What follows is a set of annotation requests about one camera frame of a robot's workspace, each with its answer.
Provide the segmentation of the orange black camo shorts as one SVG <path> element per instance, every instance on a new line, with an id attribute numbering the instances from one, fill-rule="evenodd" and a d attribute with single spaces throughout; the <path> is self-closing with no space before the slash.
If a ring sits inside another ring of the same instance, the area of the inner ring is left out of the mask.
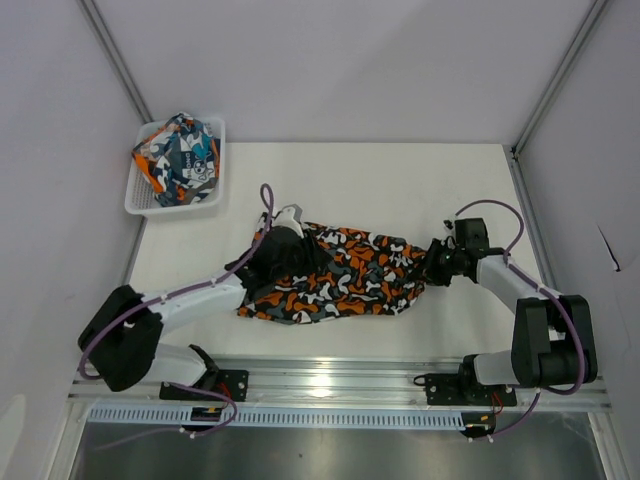
<path id="1" fill-rule="evenodd" d="M 401 237 L 303 222 L 316 265 L 245 299 L 237 315 L 285 325 L 358 315 L 396 316 L 425 291 L 427 251 Z"/>

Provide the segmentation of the blue orange patterned shorts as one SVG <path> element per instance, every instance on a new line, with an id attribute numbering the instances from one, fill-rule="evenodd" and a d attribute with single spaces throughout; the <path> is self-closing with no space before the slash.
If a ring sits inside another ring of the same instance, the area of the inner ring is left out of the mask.
<path id="1" fill-rule="evenodd" d="M 197 204 L 221 178 L 222 141 L 203 121 L 179 112 L 141 140 L 133 161 L 163 208 Z"/>

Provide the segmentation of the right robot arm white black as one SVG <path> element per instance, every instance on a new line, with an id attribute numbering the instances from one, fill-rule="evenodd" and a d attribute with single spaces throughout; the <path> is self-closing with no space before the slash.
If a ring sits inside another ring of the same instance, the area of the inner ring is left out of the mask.
<path id="1" fill-rule="evenodd" d="M 544 389 L 571 395 L 598 374 L 591 310 L 581 295 L 565 295 L 535 280 L 511 254 L 490 245 L 481 218 L 446 221 L 449 236 L 432 241 L 424 267 L 429 284 L 462 276 L 492 293 L 514 315 L 511 347 L 466 356 L 463 379 L 482 386 Z"/>

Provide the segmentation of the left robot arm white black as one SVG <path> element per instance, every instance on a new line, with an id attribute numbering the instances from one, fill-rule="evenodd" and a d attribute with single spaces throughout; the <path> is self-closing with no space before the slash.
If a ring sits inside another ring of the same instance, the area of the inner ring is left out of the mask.
<path id="1" fill-rule="evenodd" d="M 78 337 L 79 373 L 104 381 L 113 392 L 140 382 L 200 388 L 214 376 L 214 361 L 197 345 L 166 345 L 163 336 L 209 314 L 236 310 L 269 294 L 277 281 L 316 273 L 330 259 L 310 234 L 278 226 L 209 279 L 156 294 L 122 285 Z"/>

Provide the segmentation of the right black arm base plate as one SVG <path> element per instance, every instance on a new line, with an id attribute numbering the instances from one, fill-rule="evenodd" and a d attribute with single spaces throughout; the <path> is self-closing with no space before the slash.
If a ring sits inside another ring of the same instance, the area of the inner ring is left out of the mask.
<path id="1" fill-rule="evenodd" d="M 506 385 L 482 385 L 462 374 L 430 373 L 413 378 L 430 406 L 515 407 L 517 397 Z"/>

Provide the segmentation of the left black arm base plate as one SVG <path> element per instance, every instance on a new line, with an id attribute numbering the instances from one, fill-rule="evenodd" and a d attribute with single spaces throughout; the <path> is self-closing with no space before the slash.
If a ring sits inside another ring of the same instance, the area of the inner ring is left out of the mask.
<path id="1" fill-rule="evenodd" d="M 244 402 L 249 386 L 249 372 L 247 370 L 222 369 L 216 373 L 206 373 L 191 389 L 206 391 L 207 394 L 192 392 L 178 388 L 174 384 L 164 382 L 160 387 L 159 398 L 172 401 L 214 401 L 211 393 L 223 395 L 234 402 Z"/>

